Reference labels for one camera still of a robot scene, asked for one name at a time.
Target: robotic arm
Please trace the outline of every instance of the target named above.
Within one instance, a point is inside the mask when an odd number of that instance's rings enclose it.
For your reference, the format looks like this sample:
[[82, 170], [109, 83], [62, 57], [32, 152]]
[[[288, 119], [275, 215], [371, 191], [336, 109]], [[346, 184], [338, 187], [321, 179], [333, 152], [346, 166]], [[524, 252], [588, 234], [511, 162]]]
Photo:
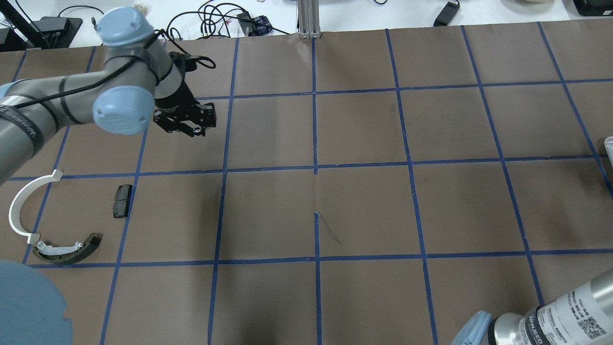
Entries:
[[193, 137], [215, 127], [214, 105], [199, 104], [185, 84], [190, 57], [169, 55], [137, 9], [112, 10], [96, 31], [110, 47], [103, 71], [0, 86], [0, 185], [65, 126], [96, 122], [111, 133], [137, 134], [157, 106], [153, 120], [169, 133]]

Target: white floor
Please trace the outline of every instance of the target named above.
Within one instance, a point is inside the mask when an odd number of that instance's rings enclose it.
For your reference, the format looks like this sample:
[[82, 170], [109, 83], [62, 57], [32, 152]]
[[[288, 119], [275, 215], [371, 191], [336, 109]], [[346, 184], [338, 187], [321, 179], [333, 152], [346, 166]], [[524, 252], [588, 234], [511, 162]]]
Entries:
[[[581, 17], [573, 0], [546, 0], [534, 3], [526, 0], [460, 0], [461, 8], [452, 25], [520, 23], [555, 21]], [[176, 14], [195, 11], [205, 0], [20, 0], [33, 20], [54, 16], [71, 5], [91, 5], [103, 11], [118, 6], [145, 5], [147, 19], [155, 28], [165, 28]], [[233, 2], [246, 8], [252, 17], [266, 15], [271, 24], [284, 31], [296, 32], [296, 2], [292, 0], [214, 0], [212, 3]], [[320, 0], [322, 31], [355, 31], [383, 28], [413, 28], [432, 26], [447, 0], [388, 0], [379, 6], [373, 0]], [[101, 42], [90, 24], [92, 16], [101, 14], [91, 9], [67, 11], [64, 16], [83, 18], [83, 26], [73, 41], [73, 47], [99, 45]], [[185, 15], [173, 24], [185, 39], [200, 37], [197, 15]], [[238, 36], [238, 24], [230, 24], [231, 35]]]

